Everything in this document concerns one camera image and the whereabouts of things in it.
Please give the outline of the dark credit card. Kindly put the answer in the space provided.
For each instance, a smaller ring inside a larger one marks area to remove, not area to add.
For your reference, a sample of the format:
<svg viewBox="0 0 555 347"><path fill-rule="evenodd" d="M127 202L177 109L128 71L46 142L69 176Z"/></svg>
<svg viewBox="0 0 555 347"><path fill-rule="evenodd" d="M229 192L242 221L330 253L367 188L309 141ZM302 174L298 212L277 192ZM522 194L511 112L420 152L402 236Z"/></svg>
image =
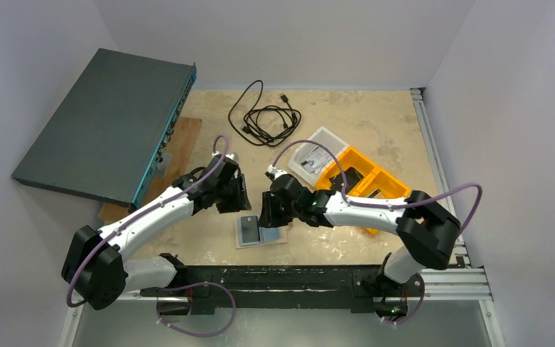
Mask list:
<svg viewBox="0 0 555 347"><path fill-rule="evenodd" d="M260 242L258 217L256 215L240 217L239 241L242 246L258 244Z"/></svg>

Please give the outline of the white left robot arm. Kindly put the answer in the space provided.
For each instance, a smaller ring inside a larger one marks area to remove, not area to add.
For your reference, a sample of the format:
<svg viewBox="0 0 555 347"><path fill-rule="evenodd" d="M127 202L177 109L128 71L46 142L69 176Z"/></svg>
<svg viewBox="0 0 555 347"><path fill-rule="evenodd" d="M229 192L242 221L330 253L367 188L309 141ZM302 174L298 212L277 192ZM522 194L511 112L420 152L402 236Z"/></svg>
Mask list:
<svg viewBox="0 0 555 347"><path fill-rule="evenodd" d="M235 153L213 153L201 177L181 176L121 220L98 230L83 226L75 231L61 270L68 284L67 305L100 310L122 293L170 285L178 272L171 256L133 260L132 255L167 228L211 207L219 213L251 209Z"/></svg>

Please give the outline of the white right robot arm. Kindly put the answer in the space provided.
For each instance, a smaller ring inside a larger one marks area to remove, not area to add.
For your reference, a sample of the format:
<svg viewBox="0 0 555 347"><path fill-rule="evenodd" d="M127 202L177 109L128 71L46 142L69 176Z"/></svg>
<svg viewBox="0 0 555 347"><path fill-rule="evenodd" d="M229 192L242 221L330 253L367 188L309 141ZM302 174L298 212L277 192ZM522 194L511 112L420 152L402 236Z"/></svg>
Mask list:
<svg viewBox="0 0 555 347"><path fill-rule="evenodd" d="M372 199L310 190L290 174L276 176L262 195L258 224L279 228L299 220L311 227L354 226L386 231L403 245L388 256L380 275L405 283L424 269L445 270L460 221L422 191L408 197Z"/></svg>

